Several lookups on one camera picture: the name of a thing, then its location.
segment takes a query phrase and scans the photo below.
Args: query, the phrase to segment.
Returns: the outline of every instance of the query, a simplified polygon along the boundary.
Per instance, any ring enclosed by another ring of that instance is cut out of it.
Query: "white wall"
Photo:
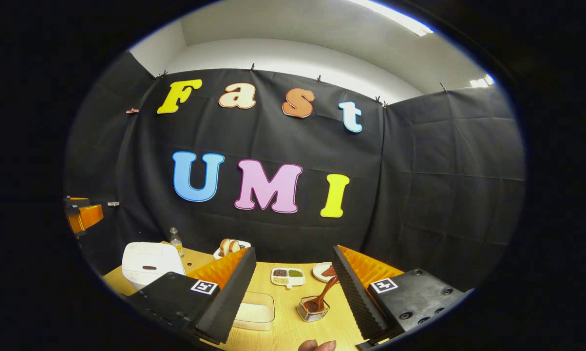
[[[157,76],[186,48],[182,24],[177,20],[135,44],[130,52],[150,74]]]
[[[144,64],[140,57],[135,55],[135,58]],[[380,100],[388,104],[422,95],[400,78],[364,60],[326,47],[289,40],[250,38],[205,42],[186,47],[165,69],[169,73],[212,68],[250,69],[252,63],[256,70],[307,78],[321,75],[322,82],[369,98],[380,96]]]

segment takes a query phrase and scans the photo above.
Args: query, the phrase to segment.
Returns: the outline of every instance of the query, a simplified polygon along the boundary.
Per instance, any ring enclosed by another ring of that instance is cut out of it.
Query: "pink letter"
[[[278,198],[271,209],[277,213],[295,213],[295,188],[297,177],[302,173],[302,168],[296,164],[283,164],[269,181],[266,178],[262,164],[257,160],[240,160],[239,168],[243,171],[241,180],[241,194],[239,200],[234,202],[237,209],[251,210],[256,204],[252,201],[252,191],[258,200],[261,209],[266,209],[271,199],[278,193]]]

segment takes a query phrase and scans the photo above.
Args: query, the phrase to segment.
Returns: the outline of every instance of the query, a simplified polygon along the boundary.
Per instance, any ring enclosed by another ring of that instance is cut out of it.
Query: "wooden table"
[[[182,265],[186,273],[212,261],[212,254],[184,249]],[[273,297],[275,304],[273,328],[269,331],[251,331],[232,327],[226,344],[215,346],[234,351],[297,351],[302,342],[316,339],[318,344],[336,340],[338,351],[357,351],[355,345],[364,342],[364,339],[358,330],[340,284],[334,285],[325,296],[331,309],[324,318],[315,322],[304,322],[297,313],[300,298],[319,295],[325,286],[324,282],[312,274],[314,266],[315,264],[257,262],[247,291],[268,293]],[[284,286],[271,283],[271,269],[275,267],[301,269],[306,275],[306,284],[287,290]],[[124,278],[121,266],[110,271],[103,278],[117,293],[131,295],[137,292],[137,289]]]

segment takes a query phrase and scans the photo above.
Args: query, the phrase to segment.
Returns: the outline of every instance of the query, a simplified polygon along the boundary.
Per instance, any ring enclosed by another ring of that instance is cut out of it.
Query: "white plate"
[[[330,268],[331,262],[322,262],[319,264],[316,264],[314,267],[312,267],[312,275],[315,276],[315,278],[317,278],[318,280],[321,280],[321,282],[329,282],[330,279],[332,279],[333,275],[331,275],[330,277],[324,277],[321,275],[321,273],[325,272],[328,268]]]
[[[286,277],[279,277],[279,276],[275,276],[273,275],[273,272],[275,272],[276,269],[282,269],[284,271],[286,271]],[[298,271],[300,273],[302,273],[301,277],[289,277],[288,276],[288,271]],[[281,284],[281,283],[276,283],[273,281],[274,278],[284,278],[288,280],[288,284]],[[271,283],[275,284],[275,285],[286,285],[287,289],[291,289],[293,286],[297,286],[297,285],[303,285],[306,284],[306,275],[303,273],[303,271],[301,269],[297,269],[297,268],[286,268],[286,267],[276,267],[274,269],[271,269]]]
[[[241,247],[241,249],[244,249],[246,247],[252,247],[252,244],[246,242],[246,241],[241,241],[241,240],[237,240],[239,242],[239,246]],[[224,256],[219,256],[219,247],[217,247],[217,250],[213,253],[213,258],[215,258],[215,260],[219,260],[220,258],[222,258]]]

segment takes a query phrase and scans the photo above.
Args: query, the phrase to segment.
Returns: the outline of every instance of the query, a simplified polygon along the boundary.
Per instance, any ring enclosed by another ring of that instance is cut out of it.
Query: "ceiling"
[[[437,33],[419,37],[346,0],[222,0],[180,19],[188,46],[269,38],[337,50],[395,74],[424,94],[469,87],[486,73]]]

